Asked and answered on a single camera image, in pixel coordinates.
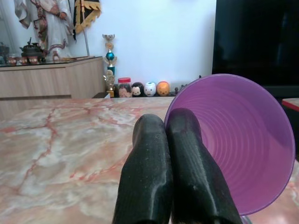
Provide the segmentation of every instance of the black rubber object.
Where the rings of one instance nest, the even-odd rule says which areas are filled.
[[[170,113],[166,133],[174,181],[173,224],[242,224],[223,174],[202,143],[192,111]]]
[[[113,224],[168,224],[173,199],[171,159],[163,121],[139,118],[122,171]]]

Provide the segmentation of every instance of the orange toy head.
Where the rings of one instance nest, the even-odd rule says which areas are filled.
[[[168,96],[169,92],[170,92],[170,86],[169,86],[168,82],[162,81],[162,82],[158,83],[157,93],[161,97]]]

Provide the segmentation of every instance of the television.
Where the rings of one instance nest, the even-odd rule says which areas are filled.
[[[299,97],[299,1],[217,0],[216,73],[246,77],[276,98]]]

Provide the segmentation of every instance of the red table edge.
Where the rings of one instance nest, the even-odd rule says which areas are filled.
[[[282,105],[284,105],[284,106],[286,106],[288,108],[291,108],[291,109],[296,110],[296,111],[299,112],[299,106],[291,104],[291,103],[285,101],[284,99],[282,100]]]

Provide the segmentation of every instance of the plastic jar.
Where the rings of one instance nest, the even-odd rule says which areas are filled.
[[[118,79],[118,94],[120,97],[132,97],[131,78]]]

